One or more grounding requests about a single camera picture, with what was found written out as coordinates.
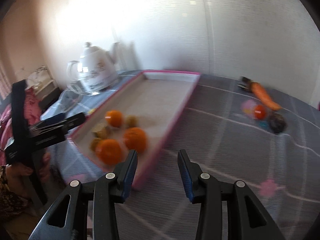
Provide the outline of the person's left hand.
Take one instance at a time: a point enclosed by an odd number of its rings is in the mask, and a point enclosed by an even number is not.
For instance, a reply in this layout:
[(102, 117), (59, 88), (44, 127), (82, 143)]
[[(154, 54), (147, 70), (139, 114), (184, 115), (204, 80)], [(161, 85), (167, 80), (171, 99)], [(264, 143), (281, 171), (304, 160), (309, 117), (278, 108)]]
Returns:
[[(39, 169), (39, 176), (43, 183), (45, 183), (50, 177), (50, 160), (51, 155), (46, 152), (43, 155), (42, 167)], [(27, 188), (23, 184), (23, 178), (30, 176), (33, 170), (23, 164), (16, 163), (13, 165), (7, 165), (5, 167), (5, 174), (7, 177), (7, 185), (11, 192), (17, 194), (22, 198), (28, 198), (29, 194)]]

